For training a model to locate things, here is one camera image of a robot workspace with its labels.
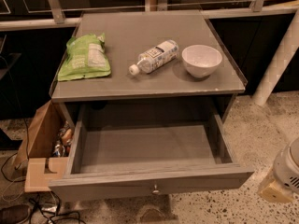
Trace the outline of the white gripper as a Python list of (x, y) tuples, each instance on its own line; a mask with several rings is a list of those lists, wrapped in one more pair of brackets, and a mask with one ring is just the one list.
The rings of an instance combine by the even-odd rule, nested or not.
[(270, 203), (291, 203), (293, 192), (299, 194), (299, 138), (277, 154), (273, 171), (260, 183), (259, 196)]

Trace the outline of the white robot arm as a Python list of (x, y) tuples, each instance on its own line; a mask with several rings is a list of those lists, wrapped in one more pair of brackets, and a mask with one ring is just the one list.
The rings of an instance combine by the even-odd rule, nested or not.
[[(252, 96), (256, 105), (264, 105), (299, 47), (299, 10), (268, 65)], [(291, 141), (276, 155), (271, 169), (261, 182), (258, 194), (270, 203), (291, 203), (299, 194), (299, 138)]]

